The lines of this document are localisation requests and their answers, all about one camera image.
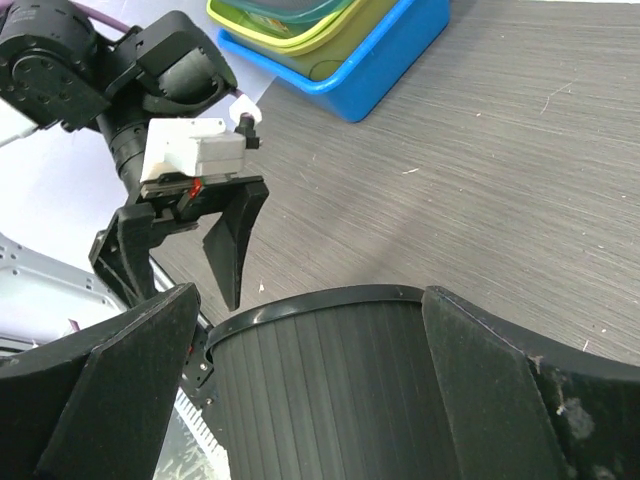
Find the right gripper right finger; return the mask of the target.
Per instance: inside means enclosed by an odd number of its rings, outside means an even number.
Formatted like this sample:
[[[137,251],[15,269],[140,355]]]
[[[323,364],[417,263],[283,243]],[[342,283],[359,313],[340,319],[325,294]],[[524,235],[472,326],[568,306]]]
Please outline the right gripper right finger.
[[[636,479],[639,369],[438,286],[422,312],[461,479]]]

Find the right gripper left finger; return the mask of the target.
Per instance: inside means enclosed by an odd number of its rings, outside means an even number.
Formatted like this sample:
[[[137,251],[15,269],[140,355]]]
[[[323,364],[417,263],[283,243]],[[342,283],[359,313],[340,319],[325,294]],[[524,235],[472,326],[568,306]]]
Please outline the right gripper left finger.
[[[3,357],[2,478],[152,478],[199,308],[182,284]]]

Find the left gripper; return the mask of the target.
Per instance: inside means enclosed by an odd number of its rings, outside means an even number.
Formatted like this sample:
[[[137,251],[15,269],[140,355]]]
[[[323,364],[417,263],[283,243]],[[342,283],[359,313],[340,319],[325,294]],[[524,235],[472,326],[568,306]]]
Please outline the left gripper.
[[[98,278],[129,308],[157,294],[150,250],[169,235],[174,219],[194,222],[221,213],[203,249],[230,311],[240,306],[249,239],[269,196],[261,176],[188,177],[164,173],[141,184],[139,202],[121,207],[96,235],[89,260]]]

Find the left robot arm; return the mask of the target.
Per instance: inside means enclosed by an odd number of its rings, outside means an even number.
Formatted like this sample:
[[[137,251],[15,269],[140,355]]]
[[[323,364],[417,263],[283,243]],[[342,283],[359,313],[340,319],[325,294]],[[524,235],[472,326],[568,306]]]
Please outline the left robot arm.
[[[100,133],[128,197],[96,234],[89,260],[126,305],[156,293],[151,251],[217,220],[203,251],[230,310],[239,307],[250,235],[269,191],[245,177],[262,114],[213,40],[172,10],[147,27],[97,31],[73,1],[1,5],[1,101],[23,134],[60,126]]]

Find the black ribbed bin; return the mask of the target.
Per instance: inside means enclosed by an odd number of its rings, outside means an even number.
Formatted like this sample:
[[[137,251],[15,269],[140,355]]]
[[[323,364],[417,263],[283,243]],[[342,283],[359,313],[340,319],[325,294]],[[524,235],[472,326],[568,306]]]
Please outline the black ribbed bin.
[[[235,479],[457,479],[421,289],[311,292],[218,325],[207,353]]]

